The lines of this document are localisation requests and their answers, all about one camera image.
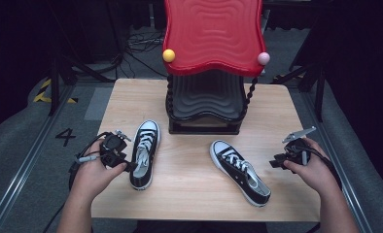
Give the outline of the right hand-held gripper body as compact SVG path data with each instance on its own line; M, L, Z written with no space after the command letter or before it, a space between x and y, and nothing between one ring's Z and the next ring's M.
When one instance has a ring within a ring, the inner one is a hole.
M303 136L316 130L315 126L310 128L299 130L296 132L291 132L282 143L284 146L284 155L290 161L297 163L299 165L306 165L310 159L310 147L306 145Z

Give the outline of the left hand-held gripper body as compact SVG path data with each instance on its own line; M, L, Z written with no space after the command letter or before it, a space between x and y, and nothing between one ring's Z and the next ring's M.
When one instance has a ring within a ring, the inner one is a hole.
M126 168L129 168L129 162L125 160L126 154L123 152L127 147L126 141L130 139L120 130L105 133L105 139L100 144L100 159L104 166L114 168L125 163Z

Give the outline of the black canvas sneaker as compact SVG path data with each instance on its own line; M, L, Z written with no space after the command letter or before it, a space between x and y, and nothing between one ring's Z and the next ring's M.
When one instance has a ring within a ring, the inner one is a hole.
M231 144L223 140L214 141L210 146L210 155L216 167L236 183L251 205L263 207L268 202L271 190L252 164Z
M146 189L152 182L153 163L160 141L157 123L144 121L137 129L132 151L132 161L137 164L129 174L131 186L136 190Z

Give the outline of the red and black shoe rack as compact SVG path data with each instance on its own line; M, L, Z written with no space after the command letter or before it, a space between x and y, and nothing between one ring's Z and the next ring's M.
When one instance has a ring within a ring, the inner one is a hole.
M164 0L162 59L172 134L239 133L269 62L262 0Z

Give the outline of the person's right hand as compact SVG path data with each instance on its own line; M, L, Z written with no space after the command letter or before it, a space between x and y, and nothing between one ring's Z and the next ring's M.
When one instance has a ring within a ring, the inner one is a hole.
M311 188L316 190L322 199L339 194L341 189L323 159L312 153L306 165L299 165L285 160L284 165L298 174Z

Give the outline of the person's left hand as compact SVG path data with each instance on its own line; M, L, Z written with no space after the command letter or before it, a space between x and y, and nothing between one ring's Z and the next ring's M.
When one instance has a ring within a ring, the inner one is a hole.
M77 172L70 194L77 196L79 199L93 200L125 168L126 164L122 163L114 168L107 169L99 158L85 162Z

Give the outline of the black metal stand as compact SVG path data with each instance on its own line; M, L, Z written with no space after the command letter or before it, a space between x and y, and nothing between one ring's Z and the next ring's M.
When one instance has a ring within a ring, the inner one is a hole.
M84 74L87 74L103 83L113 83L114 80L108 79L99 72L89 68L86 64L78 61L71 56L57 53L52 57L52 67L50 79L52 82L51 109L49 116L53 116L60 105L59 79L66 85L74 85L77 82L76 72L73 67L77 67Z
M301 81L297 85L300 92L309 92L316 86L314 113L319 122L323 121L323 97L325 89L325 62L323 60L313 61L301 66L289 74L276 76L271 84L283 84L302 75Z

